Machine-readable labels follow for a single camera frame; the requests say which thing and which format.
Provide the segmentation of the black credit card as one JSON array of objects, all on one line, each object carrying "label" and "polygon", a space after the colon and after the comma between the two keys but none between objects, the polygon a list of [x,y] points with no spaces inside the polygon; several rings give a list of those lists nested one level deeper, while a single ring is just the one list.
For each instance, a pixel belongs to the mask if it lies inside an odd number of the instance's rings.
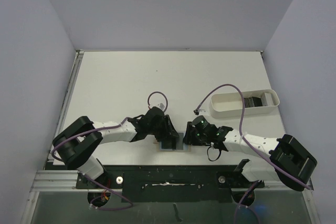
[{"label": "black credit card", "polygon": [[174,151],[183,151],[184,143],[183,143],[184,133],[178,132],[178,138],[175,140],[175,145],[173,147]]},{"label": "black credit card", "polygon": [[172,150],[173,149],[172,142],[171,141],[162,142],[161,143],[161,149],[163,149],[163,150]]}]

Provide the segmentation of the beige card holder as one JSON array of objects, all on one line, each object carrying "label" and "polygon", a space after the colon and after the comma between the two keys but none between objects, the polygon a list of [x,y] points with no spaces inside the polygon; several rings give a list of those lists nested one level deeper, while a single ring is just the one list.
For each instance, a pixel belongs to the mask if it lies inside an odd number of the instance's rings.
[{"label": "beige card holder", "polygon": [[178,132],[178,138],[176,140],[166,140],[163,142],[157,142],[158,152],[189,152],[191,147],[183,142],[185,136],[184,132]]}]

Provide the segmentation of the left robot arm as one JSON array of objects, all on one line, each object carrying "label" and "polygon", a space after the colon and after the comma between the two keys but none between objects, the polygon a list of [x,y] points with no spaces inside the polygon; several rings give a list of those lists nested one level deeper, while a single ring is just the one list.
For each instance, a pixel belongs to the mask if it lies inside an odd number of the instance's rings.
[{"label": "left robot arm", "polygon": [[92,155],[96,148],[104,143],[133,143],[148,135],[172,148],[180,138],[169,115],[154,106],[145,115],[126,117],[120,123],[94,122],[81,116],[53,139],[51,155],[68,170],[87,175],[88,182],[100,188],[105,185],[107,175],[103,165]]}]

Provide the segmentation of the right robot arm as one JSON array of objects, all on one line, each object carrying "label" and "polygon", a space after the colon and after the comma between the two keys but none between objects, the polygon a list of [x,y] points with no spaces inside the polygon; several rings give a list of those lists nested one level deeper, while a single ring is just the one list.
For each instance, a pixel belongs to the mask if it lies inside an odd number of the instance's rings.
[{"label": "right robot arm", "polygon": [[303,191],[317,166],[317,160],[293,136],[261,137],[241,133],[228,126],[217,127],[202,115],[187,123],[183,142],[207,146],[220,152],[239,152],[261,158],[266,164],[248,163],[234,173],[234,182],[241,187],[256,180],[280,181],[287,187]]}]

